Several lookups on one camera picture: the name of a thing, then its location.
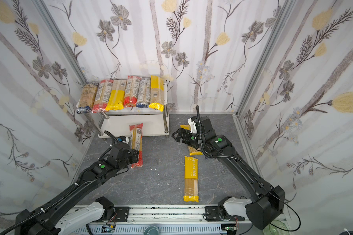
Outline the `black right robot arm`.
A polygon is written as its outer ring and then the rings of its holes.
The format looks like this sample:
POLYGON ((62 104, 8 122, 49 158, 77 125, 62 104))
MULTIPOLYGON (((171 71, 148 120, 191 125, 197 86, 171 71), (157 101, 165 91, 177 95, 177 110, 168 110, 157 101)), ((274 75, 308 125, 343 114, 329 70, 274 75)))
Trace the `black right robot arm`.
POLYGON ((249 198, 228 196, 216 209, 206 210, 207 221, 248 219, 256 228, 263 230, 283 213, 285 192, 280 186, 273 187, 239 155, 232 142, 224 135, 217 135, 208 117, 199 114, 188 120, 189 129, 179 128, 172 134, 178 143, 184 143, 208 159, 217 159, 239 181, 249 198))

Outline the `dark blue-top spaghetti pack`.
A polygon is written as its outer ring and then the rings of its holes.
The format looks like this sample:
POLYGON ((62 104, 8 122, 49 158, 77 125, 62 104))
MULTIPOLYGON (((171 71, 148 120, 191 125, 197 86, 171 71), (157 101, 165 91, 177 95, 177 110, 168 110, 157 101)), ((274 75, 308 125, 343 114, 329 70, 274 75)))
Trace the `dark blue-top spaghetti pack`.
POLYGON ((98 90, 98 83, 87 83, 83 86, 81 96, 77 104, 76 113, 91 113, 98 90))

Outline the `yellow-top spaghetti pack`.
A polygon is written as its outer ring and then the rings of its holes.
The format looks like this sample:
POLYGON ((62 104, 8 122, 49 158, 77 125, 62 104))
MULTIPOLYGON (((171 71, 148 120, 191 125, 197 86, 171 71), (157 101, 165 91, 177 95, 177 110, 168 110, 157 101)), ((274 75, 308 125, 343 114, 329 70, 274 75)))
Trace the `yellow-top spaghetti pack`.
POLYGON ((163 112, 164 110, 164 79, 151 75, 151 101, 149 108, 154 110, 159 110, 163 112))

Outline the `yellow Pastatime pack front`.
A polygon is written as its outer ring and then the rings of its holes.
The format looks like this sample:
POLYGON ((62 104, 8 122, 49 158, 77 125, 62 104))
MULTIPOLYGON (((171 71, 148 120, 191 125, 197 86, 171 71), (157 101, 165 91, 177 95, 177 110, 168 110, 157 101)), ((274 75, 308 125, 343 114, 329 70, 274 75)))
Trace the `yellow Pastatime pack front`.
POLYGON ((184 157, 184 196, 185 202, 199 202, 198 159, 184 157))

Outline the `yellow-end spaghetti pack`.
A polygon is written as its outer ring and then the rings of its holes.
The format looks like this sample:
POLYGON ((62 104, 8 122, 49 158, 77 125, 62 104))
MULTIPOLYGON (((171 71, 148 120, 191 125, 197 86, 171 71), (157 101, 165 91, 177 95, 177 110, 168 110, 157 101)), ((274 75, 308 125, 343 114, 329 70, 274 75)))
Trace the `yellow-end spaghetti pack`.
POLYGON ((112 91, 106 106, 106 111, 124 109, 126 82, 127 80, 125 79, 117 79, 113 81, 112 91))

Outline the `yellow pastatime pack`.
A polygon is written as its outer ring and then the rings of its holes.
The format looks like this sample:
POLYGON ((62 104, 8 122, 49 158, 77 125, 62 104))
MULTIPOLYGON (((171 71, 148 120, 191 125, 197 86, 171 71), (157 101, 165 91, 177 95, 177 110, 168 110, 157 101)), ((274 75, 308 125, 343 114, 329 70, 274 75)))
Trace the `yellow pastatime pack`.
POLYGON ((198 159, 184 157, 184 196, 185 202, 199 202, 198 159))
MULTIPOLYGON (((185 129, 185 130, 188 130, 189 132, 190 132, 190 125, 185 125, 185 124, 183 124, 183 125, 181 125, 180 126, 181 128, 183 128, 183 129, 185 129)), ((195 149, 195 148, 193 148, 193 147, 191 147, 191 146, 187 146, 188 147, 188 150, 189 150, 189 155, 190 156, 197 156, 197 155, 203 155, 203 153, 201 152, 201 151, 199 151, 199 150, 197 150, 197 149, 195 149)))

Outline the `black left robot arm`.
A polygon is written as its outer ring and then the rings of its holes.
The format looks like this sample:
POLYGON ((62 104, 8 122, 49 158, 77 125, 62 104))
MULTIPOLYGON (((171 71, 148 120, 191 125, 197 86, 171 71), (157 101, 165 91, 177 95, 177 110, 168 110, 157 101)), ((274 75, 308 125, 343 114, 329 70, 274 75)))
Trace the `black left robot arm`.
POLYGON ((59 235, 62 228, 57 223, 62 217, 90 192, 109 179, 118 176, 122 169, 139 161, 139 151, 125 142, 118 142, 108 131, 111 146, 94 162, 84 169, 77 180, 67 189, 33 211, 23 210, 16 216, 14 225, 1 232, 6 235, 12 231, 16 235, 59 235))

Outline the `blue clear label spaghetti pack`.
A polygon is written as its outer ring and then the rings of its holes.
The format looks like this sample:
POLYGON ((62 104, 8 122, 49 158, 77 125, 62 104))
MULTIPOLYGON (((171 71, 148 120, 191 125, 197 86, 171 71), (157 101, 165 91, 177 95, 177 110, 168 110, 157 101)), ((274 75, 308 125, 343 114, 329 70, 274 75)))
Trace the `blue clear label spaghetti pack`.
POLYGON ((139 85, 137 108, 148 108, 151 102, 151 78, 142 77, 139 85))

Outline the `small red-end spaghetti pack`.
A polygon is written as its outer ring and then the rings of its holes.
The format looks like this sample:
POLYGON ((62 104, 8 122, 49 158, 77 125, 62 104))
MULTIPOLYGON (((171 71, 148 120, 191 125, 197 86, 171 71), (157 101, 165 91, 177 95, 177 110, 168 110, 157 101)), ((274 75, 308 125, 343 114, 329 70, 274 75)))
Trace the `small red-end spaghetti pack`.
POLYGON ((143 124, 131 125, 129 127, 130 131, 130 146, 132 149, 139 151, 139 161, 131 165, 132 168, 142 167, 143 166, 143 124))

